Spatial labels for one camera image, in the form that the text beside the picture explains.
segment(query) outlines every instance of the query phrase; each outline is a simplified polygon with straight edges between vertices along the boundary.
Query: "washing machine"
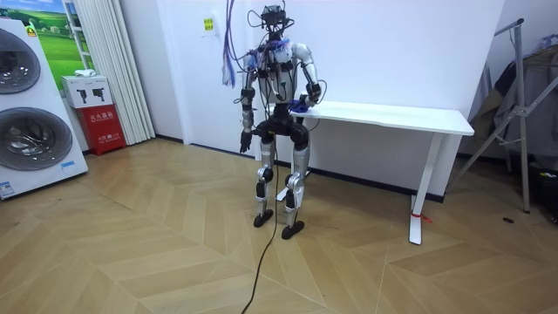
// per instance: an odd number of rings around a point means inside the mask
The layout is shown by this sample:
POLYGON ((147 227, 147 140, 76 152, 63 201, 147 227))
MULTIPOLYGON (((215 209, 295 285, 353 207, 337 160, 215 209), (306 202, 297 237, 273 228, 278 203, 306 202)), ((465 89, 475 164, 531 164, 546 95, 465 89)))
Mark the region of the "washing machine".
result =
POLYGON ((86 171, 36 32, 0 18, 0 198, 86 171))

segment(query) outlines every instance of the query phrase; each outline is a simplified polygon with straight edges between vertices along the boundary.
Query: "black robot foot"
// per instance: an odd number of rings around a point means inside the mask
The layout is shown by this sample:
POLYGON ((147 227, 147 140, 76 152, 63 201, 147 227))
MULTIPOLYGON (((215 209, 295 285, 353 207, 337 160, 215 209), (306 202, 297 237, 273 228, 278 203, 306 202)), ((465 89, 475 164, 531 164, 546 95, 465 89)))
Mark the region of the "black robot foot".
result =
POLYGON ((285 227, 285 229, 282 230, 281 238, 283 240, 289 240, 291 237, 299 233, 302 229, 304 229, 304 222, 295 222, 293 228, 289 228, 289 226, 287 226, 285 227))
POLYGON ((269 220, 269 218, 271 218, 273 216, 273 210, 271 209, 266 209, 263 212, 263 217, 258 215, 255 217, 254 219, 254 227, 256 228, 260 228, 261 226, 263 226, 263 224, 269 220))

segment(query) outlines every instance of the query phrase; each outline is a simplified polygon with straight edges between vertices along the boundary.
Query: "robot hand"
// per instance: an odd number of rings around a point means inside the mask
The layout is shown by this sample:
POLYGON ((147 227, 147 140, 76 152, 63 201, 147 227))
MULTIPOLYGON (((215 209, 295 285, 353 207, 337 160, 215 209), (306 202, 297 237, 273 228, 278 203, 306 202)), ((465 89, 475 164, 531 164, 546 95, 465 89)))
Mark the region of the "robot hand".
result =
POLYGON ((308 95, 300 95, 299 100, 292 100, 289 102, 289 110, 293 113, 306 113, 309 106, 307 105, 308 95))
POLYGON ((250 144, 252 144, 252 132, 241 133, 241 153, 246 153, 250 149, 250 144))
POLYGON ((313 103, 311 106, 317 104, 320 100, 320 96, 322 96, 322 87, 319 84, 310 84, 306 85, 306 92, 308 92, 308 98, 313 103))

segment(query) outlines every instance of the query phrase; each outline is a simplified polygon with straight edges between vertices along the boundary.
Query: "curtain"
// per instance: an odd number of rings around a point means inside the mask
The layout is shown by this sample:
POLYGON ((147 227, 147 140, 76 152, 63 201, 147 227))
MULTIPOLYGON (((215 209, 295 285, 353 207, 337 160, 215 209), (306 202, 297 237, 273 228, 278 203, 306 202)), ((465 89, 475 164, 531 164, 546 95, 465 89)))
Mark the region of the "curtain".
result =
POLYGON ((73 0, 95 71, 108 78, 126 144, 155 137, 119 0, 73 0))

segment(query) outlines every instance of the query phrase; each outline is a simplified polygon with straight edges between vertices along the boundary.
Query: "poster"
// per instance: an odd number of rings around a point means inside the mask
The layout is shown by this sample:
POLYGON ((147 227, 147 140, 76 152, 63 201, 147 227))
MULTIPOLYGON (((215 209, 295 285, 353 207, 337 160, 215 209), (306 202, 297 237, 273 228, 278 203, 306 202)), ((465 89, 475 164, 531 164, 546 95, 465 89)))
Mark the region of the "poster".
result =
MULTIPOLYGON (((0 0, 0 15, 35 26, 59 90, 63 89, 61 76, 73 75, 75 70, 84 68, 63 5, 62 0, 0 0)), ((77 35, 82 49, 88 51, 83 32, 77 35)))

